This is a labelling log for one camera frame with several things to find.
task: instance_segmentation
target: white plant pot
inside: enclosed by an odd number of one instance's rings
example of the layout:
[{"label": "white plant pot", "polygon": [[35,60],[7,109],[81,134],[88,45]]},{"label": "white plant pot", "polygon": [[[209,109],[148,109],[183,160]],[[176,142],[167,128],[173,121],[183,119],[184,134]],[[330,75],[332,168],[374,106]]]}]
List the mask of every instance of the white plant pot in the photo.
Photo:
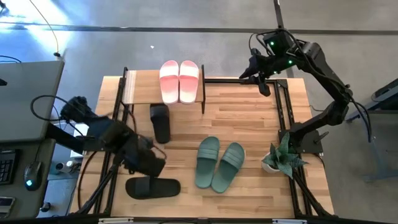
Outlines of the white plant pot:
[{"label": "white plant pot", "polygon": [[264,158],[261,159],[261,167],[263,170],[267,171],[270,174],[275,174],[276,172],[279,172],[279,169],[273,169],[271,166],[263,162],[262,160],[266,158],[266,156],[269,155],[269,152],[264,156]]}]

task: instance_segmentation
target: pink slide sandal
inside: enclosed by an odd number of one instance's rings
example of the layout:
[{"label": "pink slide sandal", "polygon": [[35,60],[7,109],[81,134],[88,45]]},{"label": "pink slide sandal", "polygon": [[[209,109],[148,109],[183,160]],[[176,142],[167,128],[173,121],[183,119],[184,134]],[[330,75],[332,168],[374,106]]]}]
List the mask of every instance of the pink slide sandal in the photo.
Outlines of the pink slide sandal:
[{"label": "pink slide sandal", "polygon": [[193,103],[197,98],[199,68],[189,60],[182,62],[180,67],[180,101]]},{"label": "pink slide sandal", "polygon": [[160,90],[166,105],[178,101],[178,63],[173,60],[165,62],[159,72]]}]

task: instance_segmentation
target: computer mouse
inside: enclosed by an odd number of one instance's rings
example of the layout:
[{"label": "computer mouse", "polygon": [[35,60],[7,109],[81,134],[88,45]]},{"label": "computer mouse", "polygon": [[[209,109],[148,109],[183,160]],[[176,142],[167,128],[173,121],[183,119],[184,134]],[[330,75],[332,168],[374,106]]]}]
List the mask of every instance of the computer mouse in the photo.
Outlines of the computer mouse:
[{"label": "computer mouse", "polygon": [[39,161],[31,162],[25,168],[24,183],[27,190],[37,190],[42,183],[42,163]]}]

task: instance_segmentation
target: concrete floor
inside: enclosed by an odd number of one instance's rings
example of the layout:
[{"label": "concrete floor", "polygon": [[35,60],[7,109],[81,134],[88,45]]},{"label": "concrete floor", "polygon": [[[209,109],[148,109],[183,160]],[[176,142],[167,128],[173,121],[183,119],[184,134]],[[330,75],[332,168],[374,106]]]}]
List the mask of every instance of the concrete floor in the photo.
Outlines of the concrete floor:
[{"label": "concrete floor", "polygon": [[[0,22],[36,22],[40,15],[25,1],[4,1],[10,11]],[[273,0],[54,0],[35,1],[51,24],[122,27],[277,27]],[[300,30],[398,30],[396,0],[280,0],[288,29]],[[53,60],[55,42],[50,31],[1,29],[0,54],[23,62]],[[95,108],[102,77],[130,69],[159,68],[166,60],[190,59],[204,64],[207,76],[239,76],[248,65],[249,34],[183,32],[55,32],[66,64],[58,96],[84,95]],[[397,78],[396,35],[296,35],[318,42],[330,67],[351,85],[358,102],[369,101],[378,88]],[[323,109],[328,93],[309,74],[304,77],[310,103]],[[380,139],[382,131],[374,131]],[[397,223],[398,178],[363,181],[374,171],[374,160],[360,120],[325,127],[322,141],[326,175],[335,213],[344,218]],[[387,139],[383,147],[396,145]],[[393,166],[398,153],[387,155]]]}]

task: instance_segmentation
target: green slide sandal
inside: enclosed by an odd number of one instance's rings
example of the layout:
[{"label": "green slide sandal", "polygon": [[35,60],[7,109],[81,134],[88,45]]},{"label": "green slide sandal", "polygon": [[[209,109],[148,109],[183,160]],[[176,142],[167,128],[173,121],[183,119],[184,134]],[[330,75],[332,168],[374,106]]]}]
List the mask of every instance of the green slide sandal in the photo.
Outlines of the green slide sandal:
[{"label": "green slide sandal", "polygon": [[198,149],[195,184],[201,189],[210,187],[220,150],[220,141],[216,137],[207,137]]},{"label": "green slide sandal", "polygon": [[243,147],[236,142],[232,142],[221,158],[218,170],[211,181],[211,188],[217,193],[223,193],[232,183],[243,162]]}]

